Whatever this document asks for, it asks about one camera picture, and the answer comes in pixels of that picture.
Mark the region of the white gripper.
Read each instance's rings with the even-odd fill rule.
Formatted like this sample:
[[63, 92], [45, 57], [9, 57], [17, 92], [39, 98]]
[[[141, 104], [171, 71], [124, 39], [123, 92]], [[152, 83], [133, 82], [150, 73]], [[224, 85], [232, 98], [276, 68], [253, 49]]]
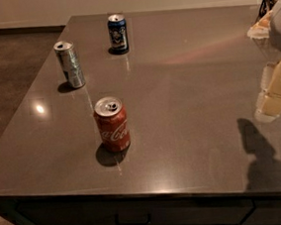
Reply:
[[[272, 46], [281, 52], [281, 0], [273, 6], [272, 11], [251, 26], [247, 36], [257, 40], [269, 38]], [[281, 60], [264, 67], [256, 102], [257, 119], [281, 115]]]

